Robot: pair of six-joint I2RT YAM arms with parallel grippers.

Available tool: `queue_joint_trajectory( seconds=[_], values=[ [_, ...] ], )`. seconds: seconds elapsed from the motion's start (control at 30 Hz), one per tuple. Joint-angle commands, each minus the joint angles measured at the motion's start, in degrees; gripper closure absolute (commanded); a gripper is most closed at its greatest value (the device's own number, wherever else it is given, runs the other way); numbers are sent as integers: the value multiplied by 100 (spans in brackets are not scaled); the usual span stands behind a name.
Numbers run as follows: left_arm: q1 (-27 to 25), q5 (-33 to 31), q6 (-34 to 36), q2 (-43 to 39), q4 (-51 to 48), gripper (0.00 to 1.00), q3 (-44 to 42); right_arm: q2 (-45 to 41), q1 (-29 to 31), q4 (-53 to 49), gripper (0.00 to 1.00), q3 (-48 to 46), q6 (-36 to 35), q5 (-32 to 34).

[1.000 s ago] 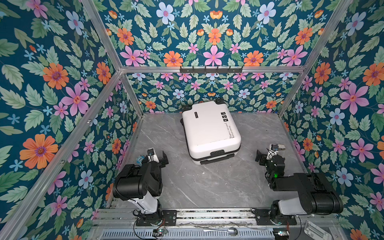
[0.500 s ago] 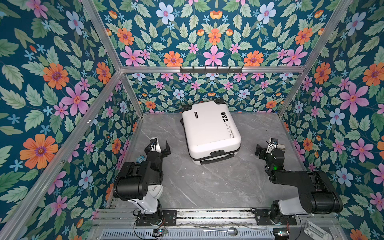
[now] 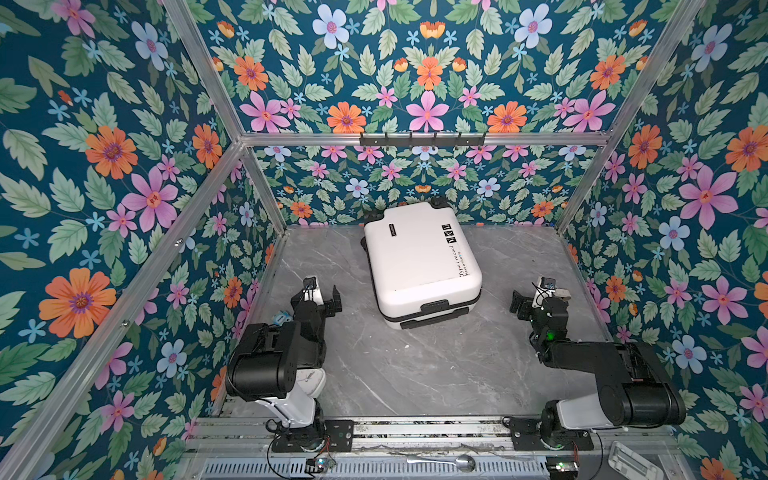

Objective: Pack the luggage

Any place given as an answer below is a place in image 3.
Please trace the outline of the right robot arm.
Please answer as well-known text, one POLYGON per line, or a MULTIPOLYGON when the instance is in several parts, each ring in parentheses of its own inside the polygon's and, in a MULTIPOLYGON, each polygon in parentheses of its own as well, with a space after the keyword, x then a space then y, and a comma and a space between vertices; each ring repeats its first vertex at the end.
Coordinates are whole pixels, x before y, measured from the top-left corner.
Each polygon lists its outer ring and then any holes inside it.
POLYGON ((540 364, 590 374, 596 391, 550 400, 537 420, 502 420, 521 449, 593 447, 590 432, 621 427, 654 429, 678 426, 687 416, 680 391, 645 342, 575 341, 568 338, 569 292, 541 277, 534 294, 513 292, 509 311, 531 326, 529 344, 540 364))

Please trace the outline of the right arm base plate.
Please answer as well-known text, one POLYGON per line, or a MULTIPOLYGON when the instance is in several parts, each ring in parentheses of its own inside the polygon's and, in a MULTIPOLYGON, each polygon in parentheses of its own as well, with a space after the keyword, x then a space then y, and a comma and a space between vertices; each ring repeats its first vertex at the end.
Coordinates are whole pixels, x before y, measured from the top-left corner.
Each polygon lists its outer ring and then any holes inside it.
POLYGON ((594 443, 587 430, 568 430, 557 418, 505 416, 502 425, 509 430, 515 451, 592 451, 594 443))

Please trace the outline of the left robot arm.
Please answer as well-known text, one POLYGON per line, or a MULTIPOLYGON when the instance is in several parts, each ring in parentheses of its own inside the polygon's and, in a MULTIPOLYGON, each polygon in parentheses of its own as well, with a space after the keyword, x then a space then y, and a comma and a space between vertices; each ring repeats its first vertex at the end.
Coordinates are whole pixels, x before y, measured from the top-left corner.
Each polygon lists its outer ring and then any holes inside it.
POLYGON ((293 315, 280 325, 247 326, 231 354, 224 380, 228 395, 267 408, 281 430, 291 433, 324 431, 316 393, 300 385, 300 377, 324 384, 327 354, 325 327, 329 317, 343 310, 340 292, 322 296, 315 276, 306 277, 290 299, 293 315))

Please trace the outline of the black suitcase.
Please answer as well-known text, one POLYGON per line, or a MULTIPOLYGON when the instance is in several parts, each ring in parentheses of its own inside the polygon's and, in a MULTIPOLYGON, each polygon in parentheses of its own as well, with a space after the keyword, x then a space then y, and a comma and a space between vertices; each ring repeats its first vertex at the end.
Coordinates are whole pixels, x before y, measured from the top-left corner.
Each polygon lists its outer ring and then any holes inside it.
POLYGON ((377 307, 389 327, 452 320, 480 300, 482 272, 447 199, 372 212, 363 230, 377 307))

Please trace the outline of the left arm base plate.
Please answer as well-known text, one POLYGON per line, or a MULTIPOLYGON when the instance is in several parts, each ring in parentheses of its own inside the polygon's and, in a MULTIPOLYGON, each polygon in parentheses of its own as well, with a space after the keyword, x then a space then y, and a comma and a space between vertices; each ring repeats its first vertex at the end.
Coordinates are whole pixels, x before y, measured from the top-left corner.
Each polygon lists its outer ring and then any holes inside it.
POLYGON ((331 453, 352 450, 355 433, 353 420, 324 420, 307 427, 283 429, 271 445, 276 453, 319 453, 328 448, 331 453))

